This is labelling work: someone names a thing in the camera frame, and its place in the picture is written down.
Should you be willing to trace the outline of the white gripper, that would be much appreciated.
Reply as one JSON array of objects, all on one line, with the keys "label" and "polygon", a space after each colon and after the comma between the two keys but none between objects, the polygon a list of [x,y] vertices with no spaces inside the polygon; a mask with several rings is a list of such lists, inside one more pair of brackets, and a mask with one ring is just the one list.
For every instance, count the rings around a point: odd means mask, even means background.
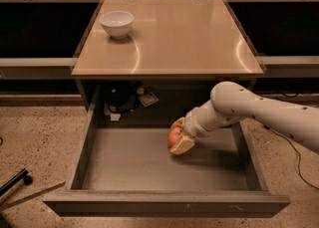
[{"label": "white gripper", "polygon": [[184,117],[177,119],[170,128],[176,126],[183,127],[180,136],[180,141],[169,151],[174,155],[181,155],[194,147],[194,140],[192,138],[204,137],[207,130],[199,123],[201,112],[199,110],[192,110]]}]

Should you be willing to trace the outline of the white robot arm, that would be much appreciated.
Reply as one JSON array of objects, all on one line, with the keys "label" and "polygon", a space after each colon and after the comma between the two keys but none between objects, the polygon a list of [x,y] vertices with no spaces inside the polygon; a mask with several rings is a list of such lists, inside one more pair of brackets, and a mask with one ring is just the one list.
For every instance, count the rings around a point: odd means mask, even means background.
[{"label": "white robot arm", "polygon": [[172,124],[169,151],[181,155],[215,129],[248,117],[319,153],[318,109],[258,96],[234,82],[215,85],[206,103]]}]

